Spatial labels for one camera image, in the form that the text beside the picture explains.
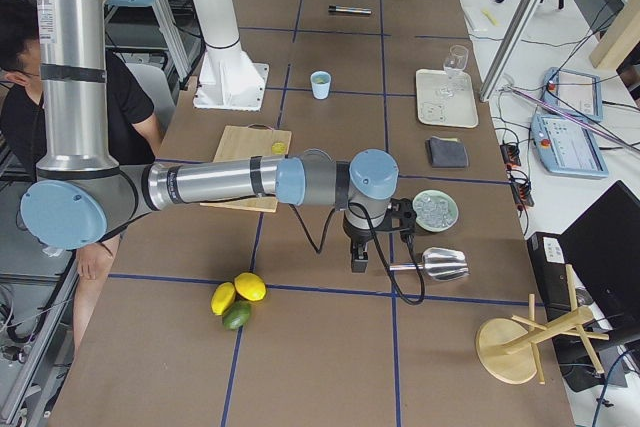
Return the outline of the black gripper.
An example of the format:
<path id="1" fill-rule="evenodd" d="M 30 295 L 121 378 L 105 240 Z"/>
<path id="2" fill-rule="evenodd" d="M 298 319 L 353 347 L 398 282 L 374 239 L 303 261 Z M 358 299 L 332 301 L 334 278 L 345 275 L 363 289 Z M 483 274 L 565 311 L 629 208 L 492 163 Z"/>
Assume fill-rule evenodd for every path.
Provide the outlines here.
<path id="1" fill-rule="evenodd" d="M 412 200 L 392 198 L 384 217 L 384 231 L 398 232 L 403 242 L 412 242 L 415 236 L 416 212 Z M 352 241 L 350 244 L 351 272 L 365 273 L 368 266 L 367 244 Z"/>

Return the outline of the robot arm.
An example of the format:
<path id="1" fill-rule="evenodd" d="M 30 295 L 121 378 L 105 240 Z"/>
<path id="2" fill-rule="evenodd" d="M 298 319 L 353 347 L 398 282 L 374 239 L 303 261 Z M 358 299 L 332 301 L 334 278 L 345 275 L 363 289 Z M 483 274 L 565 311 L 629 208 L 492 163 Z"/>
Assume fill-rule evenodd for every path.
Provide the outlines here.
<path id="1" fill-rule="evenodd" d="M 342 212 L 355 272 L 365 269 L 366 247 L 380 233 L 411 239 L 415 212 L 408 200 L 395 197 L 398 166 L 381 150 L 348 162 L 310 150 L 297 157 L 157 163 L 158 126 L 149 103 L 130 101 L 121 113 L 108 100 L 122 83 L 107 65 L 107 2 L 152 0 L 36 0 L 46 150 L 20 204 L 35 237 L 79 249 L 170 206 L 257 197 Z"/>

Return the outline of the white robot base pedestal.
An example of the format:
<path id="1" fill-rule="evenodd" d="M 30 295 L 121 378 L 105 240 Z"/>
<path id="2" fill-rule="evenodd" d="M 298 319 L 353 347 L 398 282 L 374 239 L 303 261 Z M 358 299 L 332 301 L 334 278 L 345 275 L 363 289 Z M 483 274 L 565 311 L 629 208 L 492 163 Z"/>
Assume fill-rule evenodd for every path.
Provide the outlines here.
<path id="1" fill-rule="evenodd" d="M 269 66 L 254 63 L 243 50 L 233 0 L 192 0 L 206 45 L 194 106 L 258 111 Z"/>

